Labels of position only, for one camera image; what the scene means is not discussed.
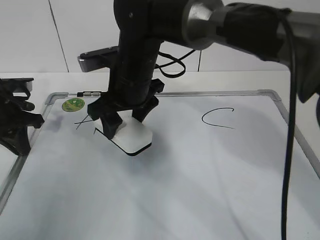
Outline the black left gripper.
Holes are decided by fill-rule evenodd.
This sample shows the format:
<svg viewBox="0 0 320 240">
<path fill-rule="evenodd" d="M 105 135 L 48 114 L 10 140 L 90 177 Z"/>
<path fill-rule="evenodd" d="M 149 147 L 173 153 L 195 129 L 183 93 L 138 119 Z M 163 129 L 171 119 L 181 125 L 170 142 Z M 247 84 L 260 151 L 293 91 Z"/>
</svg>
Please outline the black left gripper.
<svg viewBox="0 0 320 240">
<path fill-rule="evenodd" d="M 27 156 L 31 146 L 28 130 L 40 129 L 45 122 L 41 114 L 31 113 L 35 105 L 28 102 L 31 93 L 10 92 L 0 85 L 0 144 L 17 156 Z"/>
</svg>

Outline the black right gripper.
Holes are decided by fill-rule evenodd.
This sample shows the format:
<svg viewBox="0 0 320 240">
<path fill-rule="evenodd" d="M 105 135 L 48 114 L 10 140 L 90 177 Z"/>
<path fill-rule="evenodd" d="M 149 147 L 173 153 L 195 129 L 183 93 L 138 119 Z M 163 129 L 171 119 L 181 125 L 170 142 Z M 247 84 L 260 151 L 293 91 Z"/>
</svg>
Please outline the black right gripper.
<svg viewBox="0 0 320 240">
<path fill-rule="evenodd" d="M 162 92 L 165 86 L 161 80 L 153 78 L 158 55 L 157 49 L 127 53 L 118 50 L 116 62 L 109 68 L 107 91 L 87 108 L 93 120 L 100 118 L 103 134 L 109 140 L 123 123 L 119 112 L 131 110 L 131 116 L 142 123 L 158 106 L 155 94 Z"/>
</svg>

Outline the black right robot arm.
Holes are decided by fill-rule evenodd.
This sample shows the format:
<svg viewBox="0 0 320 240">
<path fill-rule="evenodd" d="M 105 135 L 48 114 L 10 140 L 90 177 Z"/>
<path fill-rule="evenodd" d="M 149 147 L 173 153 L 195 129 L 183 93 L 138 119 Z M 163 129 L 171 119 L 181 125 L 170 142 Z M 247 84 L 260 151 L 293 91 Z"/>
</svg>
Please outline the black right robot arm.
<svg viewBox="0 0 320 240">
<path fill-rule="evenodd" d="M 117 51 L 107 92 L 87 112 L 112 139 L 120 111 L 143 121 L 158 105 L 164 84 L 153 79 L 163 42 L 193 50 L 217 43 L 287 66 L 302 103 L 320 92 L 320 15 L 288 8 L 220 0 L 116 0 Z"/>
</svg>

